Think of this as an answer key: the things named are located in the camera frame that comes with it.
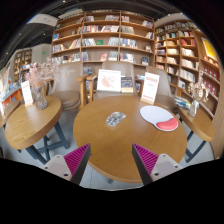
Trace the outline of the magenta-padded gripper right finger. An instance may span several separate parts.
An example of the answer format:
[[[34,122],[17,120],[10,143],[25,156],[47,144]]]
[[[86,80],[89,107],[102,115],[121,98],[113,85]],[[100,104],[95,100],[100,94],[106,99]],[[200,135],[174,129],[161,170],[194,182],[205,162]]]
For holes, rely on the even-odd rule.
[[[132,155],[144,185],[182,169],[169,155],[158,155],[137,144],[132,144]]]

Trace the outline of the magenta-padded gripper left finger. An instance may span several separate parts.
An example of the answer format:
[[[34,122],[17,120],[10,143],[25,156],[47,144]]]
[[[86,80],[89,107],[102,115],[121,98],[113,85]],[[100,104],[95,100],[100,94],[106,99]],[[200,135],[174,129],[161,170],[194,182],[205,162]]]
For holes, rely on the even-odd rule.
[[[79,185],[90,155],[91,147],[86,144],[65,156],[54,156],[43,166],[43,170]]]

